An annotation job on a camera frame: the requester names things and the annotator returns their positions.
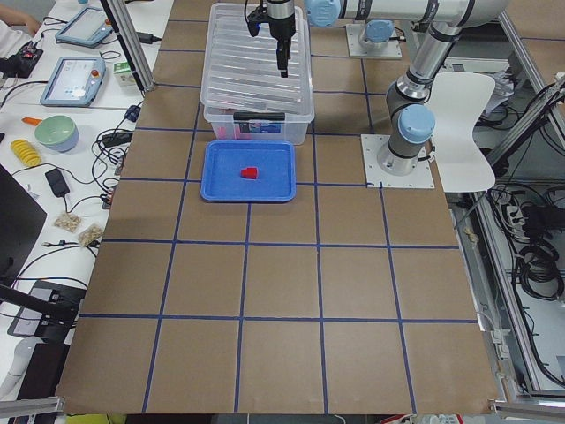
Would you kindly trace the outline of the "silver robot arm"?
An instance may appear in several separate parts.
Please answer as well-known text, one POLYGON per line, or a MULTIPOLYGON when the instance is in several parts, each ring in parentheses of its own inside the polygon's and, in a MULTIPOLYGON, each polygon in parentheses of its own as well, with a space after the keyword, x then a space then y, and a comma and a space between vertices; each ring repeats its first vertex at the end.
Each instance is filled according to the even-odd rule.
POLYGON ((406 73, 387 92, 392 124, 388 144, 377 154, 379 166, 397 176, 410 174, 435 121, 424 105, 433 81, 448 53, 466 27, 478 27, 497 18, 507 1, 306 1, 308 21, 330 27, 338 19, 409 20, 427 24, 427 32, 406 73))

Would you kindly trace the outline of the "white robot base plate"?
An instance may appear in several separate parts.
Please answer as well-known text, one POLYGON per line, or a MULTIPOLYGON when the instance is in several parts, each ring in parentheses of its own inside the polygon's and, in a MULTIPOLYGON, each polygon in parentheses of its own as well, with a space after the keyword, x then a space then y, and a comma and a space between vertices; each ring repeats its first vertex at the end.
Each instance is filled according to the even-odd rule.
POLYGON ((430 163, 424 148, 411 159, 395 156, 389 149, 386 134, 362 134, 361 145, 365 181, 369 187, 434 189, 430 163))

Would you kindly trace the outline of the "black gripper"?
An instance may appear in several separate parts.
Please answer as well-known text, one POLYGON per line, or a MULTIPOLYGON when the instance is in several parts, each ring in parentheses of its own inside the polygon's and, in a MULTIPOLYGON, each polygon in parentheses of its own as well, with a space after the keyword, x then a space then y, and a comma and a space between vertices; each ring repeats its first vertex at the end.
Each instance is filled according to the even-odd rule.
POLYGON ((295 5, 293 0, 267 0, 267 22, 271 35, 277 40, 277 69, 283 78, 288 77, 291 58, 291 38, 296 33, 295 5))

